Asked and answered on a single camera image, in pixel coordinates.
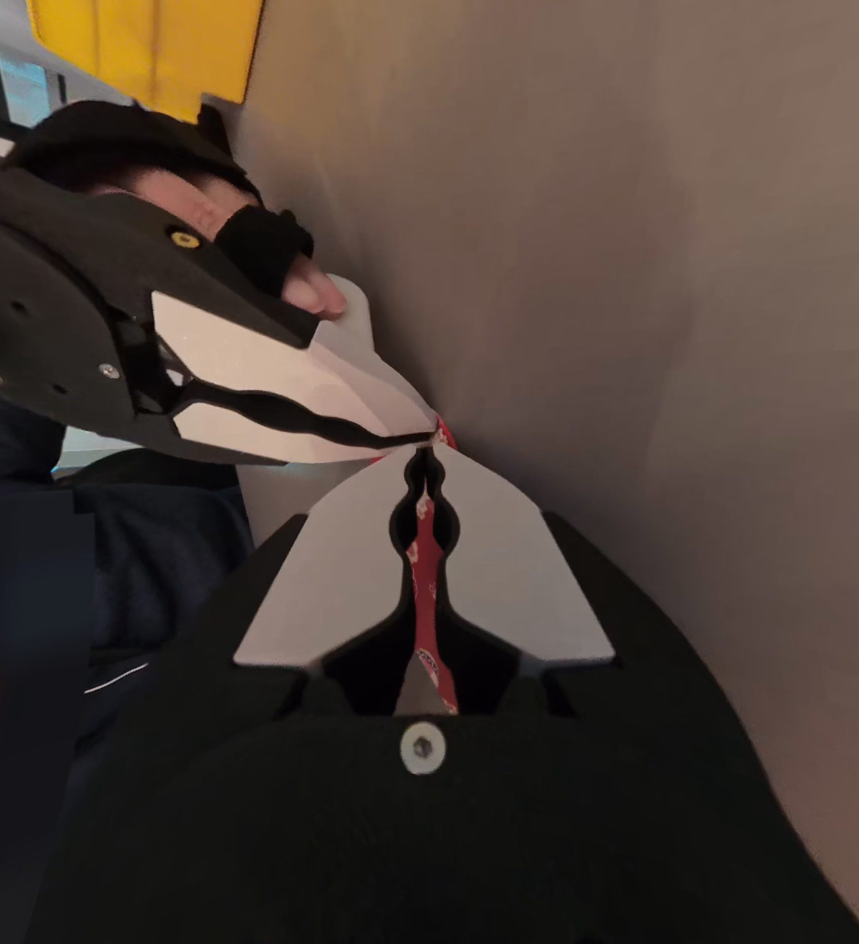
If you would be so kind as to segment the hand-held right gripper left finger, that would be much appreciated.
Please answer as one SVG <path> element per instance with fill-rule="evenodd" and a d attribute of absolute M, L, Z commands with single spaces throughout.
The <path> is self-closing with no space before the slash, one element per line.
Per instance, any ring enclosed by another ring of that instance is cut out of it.
<path fill-rule="evenodd" d="M 395 613 L 406 584 L 391 524 L 410 495 L 405 473 L 419 452 L 404 445 L 366 464 L 310 507 L 233 656 L 237 666 L 318 673 Z"/>

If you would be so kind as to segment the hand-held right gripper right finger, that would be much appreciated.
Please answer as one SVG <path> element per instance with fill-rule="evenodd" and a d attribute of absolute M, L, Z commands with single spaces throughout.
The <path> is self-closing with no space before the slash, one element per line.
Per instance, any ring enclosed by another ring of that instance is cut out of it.
<path fill-rule="evenodd" d="M 440 597 L 525 674 L 611 665 L 601 628 L 541 509 L 505 478 L 446 445 L 427 457 Z"/>

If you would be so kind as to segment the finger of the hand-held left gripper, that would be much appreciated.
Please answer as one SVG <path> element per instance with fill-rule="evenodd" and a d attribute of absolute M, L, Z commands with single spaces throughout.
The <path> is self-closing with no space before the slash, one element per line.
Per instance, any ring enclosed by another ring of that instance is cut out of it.
<path fill-rule="evenodd" d="M 189 375 L 179 392 L 218 387 L 279 395 L 380 434 L 429 424 L 432 440 L 439 426 L 436 412 L 376 353 L 364 291 L 346 278 L 331 279 L 344 295 L 346 309 L 335 321 L 312 315 L 314 334 L 306 348 L 293 348 L 258 328 L 153 292 L 157 337 Z"/>
<path fill-rule="evenodd" d="M 327 465 L 371 461 L 431 441 L 431 425 L 380 434 L 350 419 L 319 415 L 286 397 L 192 387 L 171 413 L 177 434 L 249 457 L 256 464 Z"/>

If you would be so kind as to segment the red floral origami paper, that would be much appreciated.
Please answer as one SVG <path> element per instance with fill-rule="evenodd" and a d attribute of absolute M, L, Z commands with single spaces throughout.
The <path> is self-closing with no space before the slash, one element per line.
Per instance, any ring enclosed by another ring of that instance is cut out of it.
<path fill-rule="evenodd" d="M 391 524 L 391 535 L 405 553 L 412 592 L 412 654 L 394 709 L 404 717 L 459 714 L 456 682 L 442 655 L 437 624 L 443 550 L 434 532 L 428 454 L 427 446 L 418 446 L 404 467 L 408 491 Z"/>

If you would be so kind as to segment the person's left hand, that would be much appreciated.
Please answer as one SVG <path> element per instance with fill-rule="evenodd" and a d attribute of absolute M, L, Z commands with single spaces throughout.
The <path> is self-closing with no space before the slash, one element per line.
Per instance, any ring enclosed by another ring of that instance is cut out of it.
<path fill-rule="evenodd" d="M 83 191 L 133 195 L 158 206 L 187 231 L 215 242 L 260 291 L 323 319 L 344 313 L 344 295 L 308 256 L 313 240 L 294 217 L 267 210 L 254 193 L 223 177 L 128 166 Z"/>

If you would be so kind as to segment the person's dark blue clothing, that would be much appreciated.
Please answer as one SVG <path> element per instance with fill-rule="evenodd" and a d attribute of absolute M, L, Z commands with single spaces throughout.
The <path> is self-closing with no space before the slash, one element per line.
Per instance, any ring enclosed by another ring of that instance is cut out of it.
<path fill-rule="evenodd" d="M 56 479 L 63 439 L 0 397 L 0 942 L 148 663 L 252 549 L 231 467 L 135 448 Z"/>

